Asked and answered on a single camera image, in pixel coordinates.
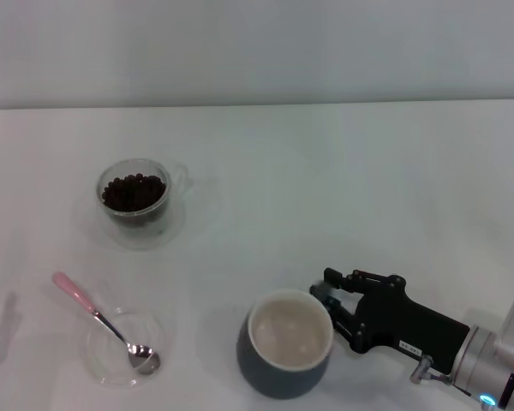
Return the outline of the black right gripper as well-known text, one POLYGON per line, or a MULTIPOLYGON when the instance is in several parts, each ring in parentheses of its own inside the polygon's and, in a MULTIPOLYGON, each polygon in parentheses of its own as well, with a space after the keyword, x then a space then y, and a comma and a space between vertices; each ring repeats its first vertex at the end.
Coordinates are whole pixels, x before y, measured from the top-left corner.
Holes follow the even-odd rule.
POLYGON ((412 301, 402 277, 359 270, 345 276, 326 268, 323 280, 310 287, 310 294, 324 306, 333 328, 354 352, 365 354, 371 348, 386 346, 416 360, 428 355, 433 369, 451 372, 469 327, 412 301), (331 295, 330 286, 362 295, 354 314, 331 295))

